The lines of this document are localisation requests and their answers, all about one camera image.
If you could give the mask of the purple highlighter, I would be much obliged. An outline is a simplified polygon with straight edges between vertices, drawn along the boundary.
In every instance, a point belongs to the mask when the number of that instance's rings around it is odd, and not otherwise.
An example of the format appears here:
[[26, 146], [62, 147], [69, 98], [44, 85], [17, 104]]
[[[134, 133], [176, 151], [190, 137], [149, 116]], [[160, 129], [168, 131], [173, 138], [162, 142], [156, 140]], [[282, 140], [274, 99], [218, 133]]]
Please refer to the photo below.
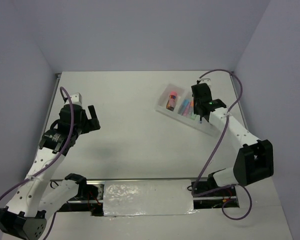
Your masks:
[[184, 112], [183, 112], [183, 116], [187, 117], [189, 115], [189, 108], [190, 108], [190, 103], [186, 106]]

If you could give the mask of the blue highlighter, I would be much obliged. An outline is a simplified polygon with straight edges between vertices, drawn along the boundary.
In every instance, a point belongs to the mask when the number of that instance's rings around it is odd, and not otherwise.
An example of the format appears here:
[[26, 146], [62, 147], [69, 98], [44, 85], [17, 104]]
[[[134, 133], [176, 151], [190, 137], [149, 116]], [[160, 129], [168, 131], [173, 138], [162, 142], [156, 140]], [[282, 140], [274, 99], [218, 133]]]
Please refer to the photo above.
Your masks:
[[183, 102], [181, 103], [179, 109], [178, 109], [178, 114], [182, 115], [186, 109], [186, 107], [188, 106], [188, 104], [190, 103], [190, 101], [188, 99], [184, 99]]

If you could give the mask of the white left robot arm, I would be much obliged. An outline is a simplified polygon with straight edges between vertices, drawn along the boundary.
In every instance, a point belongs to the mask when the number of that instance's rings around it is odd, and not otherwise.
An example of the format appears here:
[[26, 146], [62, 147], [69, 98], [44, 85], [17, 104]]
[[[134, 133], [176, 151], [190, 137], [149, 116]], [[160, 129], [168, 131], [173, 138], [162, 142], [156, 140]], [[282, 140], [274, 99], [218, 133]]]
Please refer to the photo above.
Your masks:
[[48, 219], [70, 199], [96, 198], [99, 188], [79, 174], [70, 173], [50, 193], [44, 192], [52, 176], [81, 134], [101, 128], [95, 108], [88, 106], [90, 118], [78, 104], [65, 104], [43, 135], [33, 164], [16, 193], [0, 207], [0, 230], [22, 240], [38, 240]]

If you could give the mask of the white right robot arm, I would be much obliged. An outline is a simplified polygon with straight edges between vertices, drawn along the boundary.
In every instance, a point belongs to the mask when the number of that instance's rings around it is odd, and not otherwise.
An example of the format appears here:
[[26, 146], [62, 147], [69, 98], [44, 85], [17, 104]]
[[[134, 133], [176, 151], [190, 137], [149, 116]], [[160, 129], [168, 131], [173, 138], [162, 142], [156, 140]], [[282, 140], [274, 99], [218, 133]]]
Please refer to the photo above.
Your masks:
[[206, 83], [191, 86], [193, 111], [221, 131], [221, 136], [230, 136], [237, 150], [234, 165], [210, 173], [207, 190], [213, 196], [220, 195], [225, 186], [248, 186], [274, 174], [273, 145], [269, 140], [260, 140], [250, 133], [231, 113], [220, 99], [213, 99]]

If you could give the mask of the pink-capped small bottle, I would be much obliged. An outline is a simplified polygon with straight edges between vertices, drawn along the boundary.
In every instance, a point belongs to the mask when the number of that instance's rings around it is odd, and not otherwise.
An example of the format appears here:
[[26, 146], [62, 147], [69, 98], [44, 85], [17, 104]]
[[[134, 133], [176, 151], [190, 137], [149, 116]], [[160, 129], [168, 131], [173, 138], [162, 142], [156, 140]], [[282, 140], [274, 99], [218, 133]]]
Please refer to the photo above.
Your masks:
[[166, 109], [169, 111], [174, 111], [176, 107], [178, 93], [176, 91], [171, 91], [167, 100]]

